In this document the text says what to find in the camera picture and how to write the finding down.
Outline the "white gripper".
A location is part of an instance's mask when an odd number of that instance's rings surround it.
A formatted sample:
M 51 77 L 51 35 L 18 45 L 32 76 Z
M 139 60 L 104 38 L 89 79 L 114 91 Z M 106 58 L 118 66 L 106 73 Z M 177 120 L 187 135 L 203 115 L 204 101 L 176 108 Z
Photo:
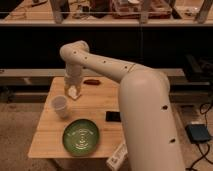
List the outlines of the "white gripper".
M 80 65 L 67 64 L 64 75 L 65 83 L 69 86 L 74 86 L 77 92 L 81 90 L 82 83 L 82 67 Z

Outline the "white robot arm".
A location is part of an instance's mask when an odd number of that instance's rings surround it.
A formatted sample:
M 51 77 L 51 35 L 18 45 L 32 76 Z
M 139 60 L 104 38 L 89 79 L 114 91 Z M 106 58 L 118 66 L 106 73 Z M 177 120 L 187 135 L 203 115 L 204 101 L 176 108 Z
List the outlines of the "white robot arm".
M 84 41 L 62 46 L 60 56 L 70 78 L 86 67 L 119 84 L 118 104 L 132 171 L 185 171 L 170 83 L 163 72 L 91 54 Z

